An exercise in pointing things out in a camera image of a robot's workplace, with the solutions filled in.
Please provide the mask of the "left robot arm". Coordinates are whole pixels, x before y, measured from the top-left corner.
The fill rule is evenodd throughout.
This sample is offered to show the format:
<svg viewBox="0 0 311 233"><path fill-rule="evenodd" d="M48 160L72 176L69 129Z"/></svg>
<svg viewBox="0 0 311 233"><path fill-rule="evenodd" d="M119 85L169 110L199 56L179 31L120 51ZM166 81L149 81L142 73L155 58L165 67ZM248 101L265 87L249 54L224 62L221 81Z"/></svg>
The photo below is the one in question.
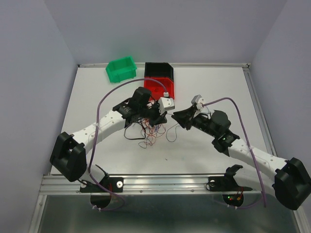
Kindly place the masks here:
<svg viewBox="0 0 311 233"><path fill-rule="evenodd" d="M94 153L96 145L111 134L125 129L139 119L147 119L151 126L167 122L166 114L174 108L174 101L165 92L164 96L150 103L151 91L137 88L133 96L112 108L104 117L96 117L96 122L68 134L58 135L50 163L70 182L77 180L90 182L97 191L108 187L108 174L86 158Z"/></svg>

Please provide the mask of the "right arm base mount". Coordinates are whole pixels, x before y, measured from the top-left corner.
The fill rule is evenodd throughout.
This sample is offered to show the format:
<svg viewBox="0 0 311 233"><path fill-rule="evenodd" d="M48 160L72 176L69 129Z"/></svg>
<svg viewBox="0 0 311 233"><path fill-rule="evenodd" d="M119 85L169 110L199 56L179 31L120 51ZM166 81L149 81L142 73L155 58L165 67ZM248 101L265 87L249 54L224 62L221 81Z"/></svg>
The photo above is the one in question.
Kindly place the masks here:
<svg viewBox="0 0 311 233"><path fill-rule="evenodd" d="M211 192L229 192L229 191L252 191L248 186L240 186L235 180L237 172L242 169L241 165L233 165L228 167L223 176L210 176L205 188Z"/></svg>

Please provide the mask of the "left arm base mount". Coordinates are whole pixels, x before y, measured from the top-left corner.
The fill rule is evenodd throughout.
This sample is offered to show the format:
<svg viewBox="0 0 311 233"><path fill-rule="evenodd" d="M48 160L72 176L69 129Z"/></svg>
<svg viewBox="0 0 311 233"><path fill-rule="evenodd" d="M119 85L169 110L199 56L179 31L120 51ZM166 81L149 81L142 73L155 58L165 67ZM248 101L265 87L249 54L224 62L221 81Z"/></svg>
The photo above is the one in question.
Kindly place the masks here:
<svg viewBox="0 0 311 233"><path fill-rule="evenodd" d="M86 168L85 173L81 176L78 181L80 182L80 192L81 193L100 193L105 192L101 187L97 185L99 183L105 189L114 192L122 193L124 186L123 177L110 176L106 171L104 171L98 165L92 165L89 173L88 168Z"/></svg>

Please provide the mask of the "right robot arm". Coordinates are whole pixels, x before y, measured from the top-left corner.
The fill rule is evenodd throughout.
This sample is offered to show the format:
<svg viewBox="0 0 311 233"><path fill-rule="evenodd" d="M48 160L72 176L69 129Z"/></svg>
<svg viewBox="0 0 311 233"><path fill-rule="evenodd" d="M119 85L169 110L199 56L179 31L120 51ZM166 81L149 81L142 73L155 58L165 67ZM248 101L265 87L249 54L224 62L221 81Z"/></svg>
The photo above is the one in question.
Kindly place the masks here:
<svg viewBox="0 0 311 233"><path fill-rule="evenodd" d="M225 112L216 110L207 115L197 113L194 107L190 107L174 112L172 118L186 130L195 127L212 136L212 144L218 152L254 167L260 175L269 178L268 182L264 182L263 178L255 182L252 178L246 178L245 172L239 168L236 173L224 176L226 188L246 186L264 189L290 210L297 210L311 194L311 177L299 159L276 157L248 145L229 129L231 122Z"/></svg>

